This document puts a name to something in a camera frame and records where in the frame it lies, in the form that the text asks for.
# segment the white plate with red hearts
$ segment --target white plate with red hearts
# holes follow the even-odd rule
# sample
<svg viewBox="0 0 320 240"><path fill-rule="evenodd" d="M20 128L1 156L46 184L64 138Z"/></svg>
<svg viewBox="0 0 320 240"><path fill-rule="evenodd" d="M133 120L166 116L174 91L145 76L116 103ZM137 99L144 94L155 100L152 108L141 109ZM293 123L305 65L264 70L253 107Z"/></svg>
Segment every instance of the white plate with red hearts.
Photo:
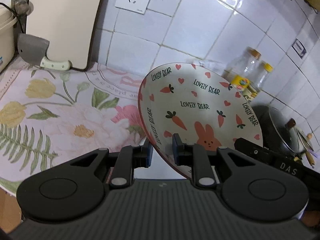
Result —
<svg viewBox="0 0 320 240"><path fill-rule="evenodd" d="M258 119L233 85L216 73L194 64L170 63L144 78L138 95L144 130L160 156L183 176L191 168L177 166L172 135L206 150L234 149L237 138L263 146Z"/></svg>

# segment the knife handle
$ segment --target knife handle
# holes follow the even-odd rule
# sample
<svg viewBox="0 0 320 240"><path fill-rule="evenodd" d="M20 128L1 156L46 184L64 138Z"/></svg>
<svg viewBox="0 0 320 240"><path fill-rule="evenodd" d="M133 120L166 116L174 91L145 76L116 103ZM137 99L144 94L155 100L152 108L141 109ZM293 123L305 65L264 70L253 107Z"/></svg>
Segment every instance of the knife handle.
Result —
<svg viewBox="0 0 320 240"><path fill-rule="evenodd" d="M44 68L50 68L54 70L69 70L71 67L71 62L70 61L64 61L64 62L56 62L56 61L51 61L47 57L43 57L40 63L41 67Z"/></svg>
<svg viewBox="0 0 320 240"><path fill-rule="evenodd" d="M311 166L312 168L314 168L314 167L315 167L315 161L314 161L311 153L308 152L308 151L306 151L305 154L306 154L306 157L307 157L307 160L308 160L310 166Z"/></svg>

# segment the screw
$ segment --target screw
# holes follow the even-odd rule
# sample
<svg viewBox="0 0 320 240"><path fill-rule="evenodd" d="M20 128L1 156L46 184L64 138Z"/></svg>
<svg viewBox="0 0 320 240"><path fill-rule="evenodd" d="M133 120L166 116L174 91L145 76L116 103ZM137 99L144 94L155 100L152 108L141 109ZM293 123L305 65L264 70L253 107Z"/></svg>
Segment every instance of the screw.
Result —
<svg viewBox="0 0 320 240"><path fill-rule="evenodd" d="M125 178L114 178L111 180L111 184L115 186L122 186L127 183L127 180Z"/></svg>
<svg viewBox="0 0 320 240"><path fill-rule="evenodd" d="M202 186L211 186L214 184L214 179L212 178L209 178L209 177L203 177L201 179L199 179L199 183L202 185Z"/></svg>

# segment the cardboard box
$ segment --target cardboard box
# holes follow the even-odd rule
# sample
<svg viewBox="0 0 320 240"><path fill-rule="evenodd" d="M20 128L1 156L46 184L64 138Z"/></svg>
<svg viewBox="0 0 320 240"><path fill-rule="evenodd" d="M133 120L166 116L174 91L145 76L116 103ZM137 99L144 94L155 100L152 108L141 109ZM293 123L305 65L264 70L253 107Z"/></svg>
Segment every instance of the cardboard box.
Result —
<svg viewBox="0 0 320 240"><path fill-rule="evenodd" d="M6 233L21 223L21 209L17 199L0 188L0 228Z"/></svg>

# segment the yellow flower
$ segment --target yellow flower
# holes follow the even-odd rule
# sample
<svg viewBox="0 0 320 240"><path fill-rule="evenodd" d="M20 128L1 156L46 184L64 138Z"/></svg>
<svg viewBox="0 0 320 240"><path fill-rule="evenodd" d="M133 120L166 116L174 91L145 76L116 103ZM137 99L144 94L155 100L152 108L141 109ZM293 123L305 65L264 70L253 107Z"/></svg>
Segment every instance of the yellow flower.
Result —
<svg viewBox="0 0 320 240"><path fill-rule="evenodd" d="M55 91L56 86L47 78L44 80L33 79L30 81L25 94L29 98L49 98L55 93Z"/></svg>
<svg viewBox="0 0 320 240"><path fill-rule="evenodd" d="M26 116L25 109L27 108L19 102L7 103L0 111L0 123L6 124L8 128L17 126Z"/></svg>

